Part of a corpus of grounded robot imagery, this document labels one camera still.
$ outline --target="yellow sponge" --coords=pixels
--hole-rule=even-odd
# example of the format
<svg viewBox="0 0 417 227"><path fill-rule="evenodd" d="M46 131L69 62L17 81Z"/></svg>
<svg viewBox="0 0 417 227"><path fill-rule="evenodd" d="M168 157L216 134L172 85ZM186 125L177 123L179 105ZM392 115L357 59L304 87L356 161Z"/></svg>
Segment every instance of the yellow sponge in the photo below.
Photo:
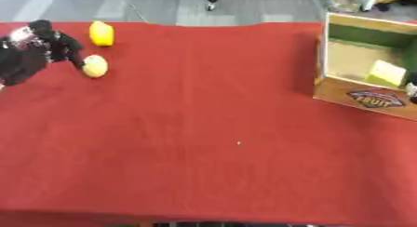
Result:
<svg viewBox="0 0 417 227"><path fill-rule="evenodd" d="M383 60L377 60L370 70L370 74L366 78L365 82L385 86L398 88L404 79L406 70L402 67L397 67L391 63Z"/></svg>
<svg viewBox="0 0 417 227"><path fill-rule="evenodd" d="M99 47L110 47L114 43L114 28L104 22L94 21L89 27L89 37Z"/></svg>

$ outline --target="gray floor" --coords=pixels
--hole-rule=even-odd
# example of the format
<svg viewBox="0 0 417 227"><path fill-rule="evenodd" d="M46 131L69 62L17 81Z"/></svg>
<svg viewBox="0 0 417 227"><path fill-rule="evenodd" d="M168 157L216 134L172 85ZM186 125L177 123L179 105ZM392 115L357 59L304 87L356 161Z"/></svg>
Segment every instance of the gray floor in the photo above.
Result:
<svg viewBox="0 0 417 227"><path fill-rule="evenodd" d="M247 25L268 21L318 21L324 0L220 0L212 12L204 0L0 0L0 21L118 20L185 26ZM362 16L417 20L417 7L393 7Z"/></svg>

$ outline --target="cardboard box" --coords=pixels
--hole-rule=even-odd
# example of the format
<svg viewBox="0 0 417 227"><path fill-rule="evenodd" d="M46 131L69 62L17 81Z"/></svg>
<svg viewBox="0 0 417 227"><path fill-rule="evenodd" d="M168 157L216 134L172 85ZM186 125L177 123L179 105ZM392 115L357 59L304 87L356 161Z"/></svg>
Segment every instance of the cardboard box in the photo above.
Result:
<svg viewBox="0 0 417 227"><path fill-rule="evenodd" d="M314 98L417 121L417 105L410 103L405 84L392 88L365 82L378 60L417 71L417 25L329 13Z"/></svg>

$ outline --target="red table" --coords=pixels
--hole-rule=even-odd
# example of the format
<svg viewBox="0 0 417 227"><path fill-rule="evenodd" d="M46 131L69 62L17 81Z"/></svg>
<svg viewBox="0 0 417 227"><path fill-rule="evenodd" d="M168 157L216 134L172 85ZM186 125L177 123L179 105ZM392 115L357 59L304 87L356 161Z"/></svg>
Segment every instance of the red table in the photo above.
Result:
<svg viewBox="0 0 417 227"><path fill-rule="evenodd" d="M116 23L112 48L87 27L57 24L105 77L0 93L2 226L417 224L417 124L311 98L318 24Z"/></svg>

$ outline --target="yellow ball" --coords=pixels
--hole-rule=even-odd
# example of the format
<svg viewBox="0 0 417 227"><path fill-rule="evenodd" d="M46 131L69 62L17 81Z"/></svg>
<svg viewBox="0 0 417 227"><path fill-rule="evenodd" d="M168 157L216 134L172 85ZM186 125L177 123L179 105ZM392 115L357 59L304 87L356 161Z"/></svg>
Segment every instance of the yellow ball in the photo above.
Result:
<svg viewBox="0 0 417 227"><path fill-rule="evenodd" d="M99 55L91 55L85 58L84 62L86 65L83 68L83 72L89 77L97 78L107 73L107 61Z"/></svg>

